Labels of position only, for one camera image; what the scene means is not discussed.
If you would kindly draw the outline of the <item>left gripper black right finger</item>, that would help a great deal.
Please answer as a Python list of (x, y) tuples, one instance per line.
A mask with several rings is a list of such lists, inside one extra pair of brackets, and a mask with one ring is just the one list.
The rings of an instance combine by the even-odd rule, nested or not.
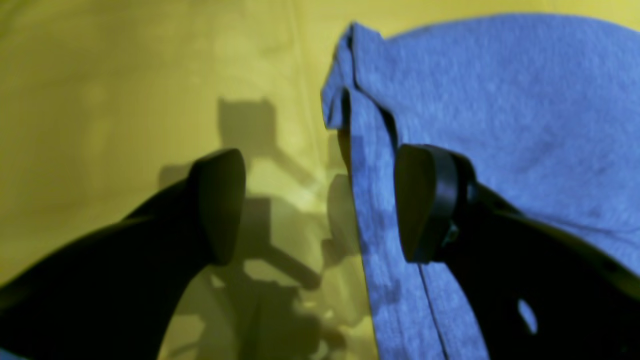
[(492, 360), (637, 360), (639, 278), (584, 240), (523, 215), (460, 153), (404, 144), (394, 164), (409, 264), (445, 264)]

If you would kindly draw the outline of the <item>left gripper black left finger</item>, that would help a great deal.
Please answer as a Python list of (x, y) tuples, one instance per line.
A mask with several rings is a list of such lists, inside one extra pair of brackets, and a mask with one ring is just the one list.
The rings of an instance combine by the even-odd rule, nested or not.
[(231, 261), (245, 192), (242, 153), (210, 153), (125, 218), (2, 285), (1, 358), (155, 360), (191, 280)]

